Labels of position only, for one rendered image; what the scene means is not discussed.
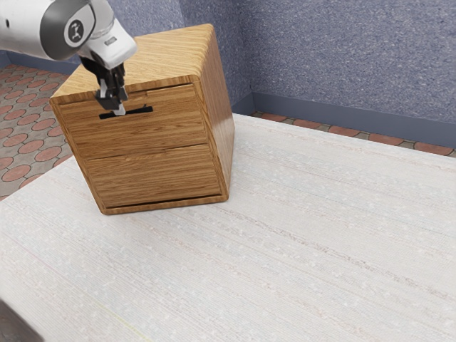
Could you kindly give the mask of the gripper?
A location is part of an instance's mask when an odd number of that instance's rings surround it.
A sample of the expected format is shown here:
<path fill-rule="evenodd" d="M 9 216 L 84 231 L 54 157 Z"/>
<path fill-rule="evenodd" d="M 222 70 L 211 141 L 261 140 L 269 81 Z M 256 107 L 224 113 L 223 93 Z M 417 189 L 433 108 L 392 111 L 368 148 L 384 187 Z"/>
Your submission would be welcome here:
<path fill-rule="evenodd" d="M 128 99 L 125 90 L 124 63 L 108 68 L 105 61 L 95 52 L 90 57 L 79 56 L 83 67 L 94 74 L 100 88 L 95 93 L 95 98 L 105 110 L 113 110 L 116 116 L 126 113 L 123 102 Z"/>

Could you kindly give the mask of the wooden two-drawer cabinet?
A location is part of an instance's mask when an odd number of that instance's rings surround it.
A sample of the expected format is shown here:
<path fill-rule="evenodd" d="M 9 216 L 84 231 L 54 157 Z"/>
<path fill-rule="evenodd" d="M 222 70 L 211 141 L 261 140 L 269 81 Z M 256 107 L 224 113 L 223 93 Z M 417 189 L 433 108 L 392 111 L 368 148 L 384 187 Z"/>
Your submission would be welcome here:
<path fill-rule="evenodd" d="M 226 201 L 234 120 L 211 24 L 138 36 L 125 62 L 126 113 L 95 99 L 77 68 L 50 104 L 103 214 Z"/>

